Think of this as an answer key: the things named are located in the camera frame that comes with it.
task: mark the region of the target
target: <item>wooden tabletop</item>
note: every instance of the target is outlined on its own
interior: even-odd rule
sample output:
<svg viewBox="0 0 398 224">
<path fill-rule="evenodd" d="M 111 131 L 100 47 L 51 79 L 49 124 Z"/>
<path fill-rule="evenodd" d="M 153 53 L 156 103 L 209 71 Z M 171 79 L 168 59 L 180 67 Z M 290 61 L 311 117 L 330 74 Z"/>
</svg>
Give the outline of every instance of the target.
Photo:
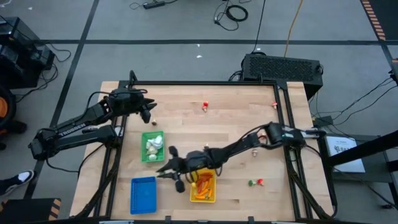
<svg viewBox="0 0 398 224">
<path fill-rule="evenodd" d="M 103 82 L 101 91 L 111 91 L 118 82 Z M 301 129 L 312 127 L 302 83 L 288 83 L 289 96 L 295 125 Z M 157 211 L 145 215 L 130 215 L 131 179 L 156 175 L 155 171 L 165 162 L 141 162 L 141 133 L 162 130 L 165 133 L 165 148 L 175 146 L 180 157 L 194 150 L 210 147 L 225 147 L 237 141 L 242 134 L 260 124 L 278 122 L 277 111 L 271 106 L 275 101 L 270 86 L 185 86 L 147 85 L 136 86 L 148 90 L 147 98 L 155 99 L 158 105 L 151 111 L 157 126 L 144 124 L 139 116 L 127 120 L 121 162 L 114 195 L 112 219 L 164 220 L 171 215 L 173 220 L 255 220 L 293 221 L 294 213 L 284 151 L 282 148 L 267 151 L 258 149 L 257 157 L 248 150 L 232 157 L 223 166 L 217 177 L 216 202 L 193 203 L 189 200 L 189 184 L 182 194 L 175 191 L 174 182 L 157 179 Z M 207 113 L 201 110 L 202 103 L 209 101 Z M 287 115 L 284 107 L 284 119 Z M 307 143 L 318 149 L 315 140 Z M 98 147 L 90 144 L 85 155 Z M 76 187 L 70 215 L 77 214 L 89 201 L 100 179 L 105 150 L 100 150 L 83 166 Z M 302 151 L 302 162 L 309 191 L 330 215 L 333 213 L 330 196 L 320 158 L 307 150 Z M 264 187 L 249 187 L 248 180 L 264 179 Z M 302 194 L 298 190 L 302 217 L 305 210 Z M 101 214 L 108 199 L 103 195 Z"/>
</svg>

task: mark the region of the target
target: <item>sneaker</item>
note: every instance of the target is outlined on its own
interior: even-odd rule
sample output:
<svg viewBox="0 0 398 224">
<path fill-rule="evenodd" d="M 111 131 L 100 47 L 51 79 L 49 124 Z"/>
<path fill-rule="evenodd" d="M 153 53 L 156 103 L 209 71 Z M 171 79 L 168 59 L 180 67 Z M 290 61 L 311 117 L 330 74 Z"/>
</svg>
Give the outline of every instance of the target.
<svg viewBox="0 0 398 224">
<path fill-rule="evenodd" d="M 35 172 L 27 170 L 6 180 L 0 180 L 0 196 L 11 193 L 17 187 L 29 183 L 35 177 Z"/>
</svg>

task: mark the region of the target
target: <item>green plastic basket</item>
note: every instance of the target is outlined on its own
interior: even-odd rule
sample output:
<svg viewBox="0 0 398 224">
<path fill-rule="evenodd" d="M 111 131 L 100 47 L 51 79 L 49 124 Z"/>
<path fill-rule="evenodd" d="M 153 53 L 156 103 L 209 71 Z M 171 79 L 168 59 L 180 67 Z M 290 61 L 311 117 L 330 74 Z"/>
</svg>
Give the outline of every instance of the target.
<svg viewBox="0 0 398 224">
<path fill-rule="evenodd" d="M 162 136 L 163 146 L 158 149 L 155 160 L 149 160 L 149 155 L 147 155 L 147 141 L 148 139 L 154 139 L 157 136 Z M 141 162 L 159 162 L 164 161 L 164 133 L 163 131 L 154 131 L 149 133 L 143 133 L 141 138 Z"/>
</svg>

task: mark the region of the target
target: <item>yellow basket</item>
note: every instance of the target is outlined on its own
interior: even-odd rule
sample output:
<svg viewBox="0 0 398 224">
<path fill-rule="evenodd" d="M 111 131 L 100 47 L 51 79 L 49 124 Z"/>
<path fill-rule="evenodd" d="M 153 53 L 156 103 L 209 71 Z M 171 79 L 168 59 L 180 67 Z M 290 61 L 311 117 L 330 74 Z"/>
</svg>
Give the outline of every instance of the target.
<svg viewBox="0 0 398 224">
<path fill-rule="evenodd" d="M 204 169 L 198 170 L 197 172 L 198 172 L 198 175 L 201 175 L 202 173 L 205 173 L 205 172 L 210 172 L 213 174 L 213 177 L 211 178 L 212 181 L 210 183 L 210 189 L 213 189 L 213 193 L 209 199 L 197 199 L 197 198 L 195 198 L 195 194 L 197 192 L 198 186 L 196 188 L 194 188 L 191 185 L 190 201 L 191 202 L 201 202 L 201 203 L 215 203 L 216 202 L 216 172 L 215 172 L 215 170 L 213 170 L 213 169 L 210 170 L 210 169 L 204 168 Z M 196 172 L 192 172 L 192 176 L 193 176 L 194 180 L 198 179 Z"/>
</svg>

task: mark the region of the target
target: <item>blue plastic basket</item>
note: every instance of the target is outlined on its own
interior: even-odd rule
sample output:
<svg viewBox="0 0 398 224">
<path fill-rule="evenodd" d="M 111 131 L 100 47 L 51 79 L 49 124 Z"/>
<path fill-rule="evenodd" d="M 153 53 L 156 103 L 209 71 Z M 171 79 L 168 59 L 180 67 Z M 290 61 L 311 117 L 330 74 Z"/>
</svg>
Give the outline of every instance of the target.
<svg viewBox="0 0 398 224">
<path fill-rule="evenodd" d="M 156 212 L 156 178 L 141 177 L 131 179 L 130 214 Z"/>
</svg>

